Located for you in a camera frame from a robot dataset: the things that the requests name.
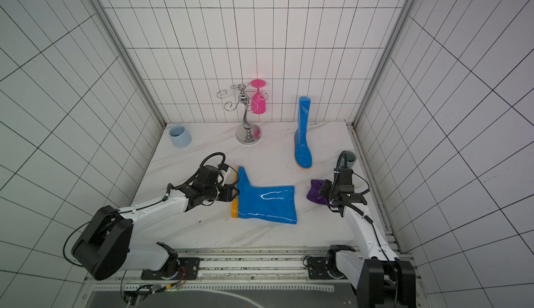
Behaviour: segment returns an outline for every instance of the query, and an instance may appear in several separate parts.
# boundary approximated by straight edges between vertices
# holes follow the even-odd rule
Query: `light blue mug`
[[[169,136],[175,147],[182,148],[191,142],[191,134],[184,125],[174,125],[169,129]]]
[[[347,155],[347,166],[352,169],[358,158],[352,151],[345,151],[345,154]],[[341,164],[345,165],[345,159],[341,160]]]

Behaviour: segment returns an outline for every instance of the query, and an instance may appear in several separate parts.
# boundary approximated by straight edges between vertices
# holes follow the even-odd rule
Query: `purple bag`
[[[326,205],[326,199],[319,194],[319,190],[321,190],[321,186],[323,186],[324,182],[324,180],[312,179],[311,188],[310,191],[308,191],[306,199],[319,205]]]

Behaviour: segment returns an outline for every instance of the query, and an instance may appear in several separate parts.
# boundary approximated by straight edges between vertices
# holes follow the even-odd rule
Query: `marble surface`
[[[192,142],[184,148],[172,145],[169,124],[157,145],[132,204],[164,195],[168,183],[183,183],[209,154],[222,151],[226,163],[244,166],[254,186],[295,186],[297,224],[280,224],[261,219],[231,217],[231,203],[215,202],[171,216],[139,232],[133,242],[165,242],[176,249],[226,247],[327,247],[331,244],[356,245],[349,226],[327,206],[306,199],[311,179],[332,179],[337,157],[343,150],[354,151],[344,122],[309,123],[308,144],[313,156],[310,169],[300,168],[294,157],[296,123],[258,123],[261,139],[252,145],[240,144],[235,137],[237,123],[184,123]],[[218,164],[220,157],[208,161]],[[364,176],[359,163],[354,171]],[[354,176],[356,191],[366,188]],[[374,219],[381,221],[369,194],[366,195]]]

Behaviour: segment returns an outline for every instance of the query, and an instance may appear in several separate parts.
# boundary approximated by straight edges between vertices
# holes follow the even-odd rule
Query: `blue rain boot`
[[[250,184],[244,167],[238,167],[237,172],[240,218],[259,218],[283,224],[297,223],[294,186],[254,187]]]
[[[311,99],[308,97],[298,99],[298,129],[295,132],[295,160],[305,169],[311,167],[311,152],[306,142],[310,102]]]

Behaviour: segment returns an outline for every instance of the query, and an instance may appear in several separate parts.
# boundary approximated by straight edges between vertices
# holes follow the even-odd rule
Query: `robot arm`
[[[371,218],[363,194],[354,192],[352,169],[342,152],[337,160],[334,181],[326,180],[321,195],[328,207],[346,221],[362,252],[363,260],[352,247],[331,245],[326,264],[333,278],[347,277],[358,307],[416,306],[416,273],[410,262],[400,260]]]
[[[214,156],[222,156],[215,167],[204,165]],[[224,184],[229,165],[225,155],[216,152],[205,158],[185,183],[167,185],[162,198],[121,209],[104,206],[87,224],[71,249],[72,255],[96,280],[103,280],[120,270],[152,270],[162,279],[172,278],[179,269],[178,255],[164,243],[130,243],[132,235],[169,216],[187,212],[204,201],[231,202],[239,194],[237,179]]]

